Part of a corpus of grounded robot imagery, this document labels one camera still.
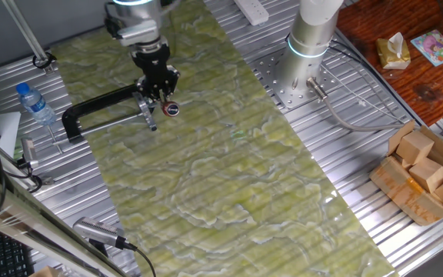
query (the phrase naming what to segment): water bottle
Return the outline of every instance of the water bottle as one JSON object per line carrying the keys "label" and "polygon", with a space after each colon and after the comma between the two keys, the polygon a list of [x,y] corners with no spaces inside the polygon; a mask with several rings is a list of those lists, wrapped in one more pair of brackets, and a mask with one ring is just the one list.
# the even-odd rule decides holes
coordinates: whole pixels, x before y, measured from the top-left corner
{"label": "water bottle", "polygon": [[16,86],[20,103],[30,112],[36,122],[41,125],[50,125],[55,122],[55,113],[52,108],[45,103],[44,96],[36,88],[30,88],[27,83]]}

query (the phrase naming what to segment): power strip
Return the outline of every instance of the power strip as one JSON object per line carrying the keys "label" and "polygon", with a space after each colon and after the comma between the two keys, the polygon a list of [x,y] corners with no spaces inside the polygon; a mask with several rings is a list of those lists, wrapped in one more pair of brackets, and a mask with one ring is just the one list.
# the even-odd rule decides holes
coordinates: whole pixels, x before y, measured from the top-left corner
{"label": "power strip", "polygon": [[258,0],[234,0],[251,25],[260,25],[269,19],[268,11]]}

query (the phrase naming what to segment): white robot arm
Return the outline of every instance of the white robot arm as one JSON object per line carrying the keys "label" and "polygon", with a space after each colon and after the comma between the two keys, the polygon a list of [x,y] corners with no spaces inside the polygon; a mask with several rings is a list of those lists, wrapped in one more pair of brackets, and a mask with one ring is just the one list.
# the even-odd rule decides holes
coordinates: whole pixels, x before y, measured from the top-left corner
{"label": "white robot arm", "polygon": [[321,78],[321,63],[338,20],[343,0],[301,0],[288,37],[287,49],[275,74],[286,92],[308,91],[307,80]]}

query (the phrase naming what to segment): green marble-patterned mat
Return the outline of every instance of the green marble-patterned mat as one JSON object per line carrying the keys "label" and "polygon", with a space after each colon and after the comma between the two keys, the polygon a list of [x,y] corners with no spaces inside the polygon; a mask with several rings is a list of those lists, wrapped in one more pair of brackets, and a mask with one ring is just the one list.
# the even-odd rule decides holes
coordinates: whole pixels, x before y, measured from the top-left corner
{"label": "green marble-patterned mat", "polygon": [[[183,1],[170,22],[180,116],[155,111],[157,132],[138,120],[87,137],[158,276],[396,275],[203,1]],[[141,75],[103,30],[52,51],[73,103]],[[82,125],[137,110],[124,102]]]}

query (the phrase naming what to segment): white paper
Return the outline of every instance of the white paper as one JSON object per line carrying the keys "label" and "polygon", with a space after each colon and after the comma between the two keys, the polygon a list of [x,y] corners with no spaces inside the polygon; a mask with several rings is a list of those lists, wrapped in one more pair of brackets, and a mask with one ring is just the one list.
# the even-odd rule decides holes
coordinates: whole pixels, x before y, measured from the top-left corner
{"label": "white paper", "polygon": [[12,158],[15,155],[20,116],[20,112],[9,112],[0,115],[0,148]]}
{"label": "white paper", "polygon": [[396,53],[398,58],[401,57],[401,50],[403,48],[403,35],[399,32],[396,35],[393,35],[392,38],[388,41],[388,49],[389,51]]}

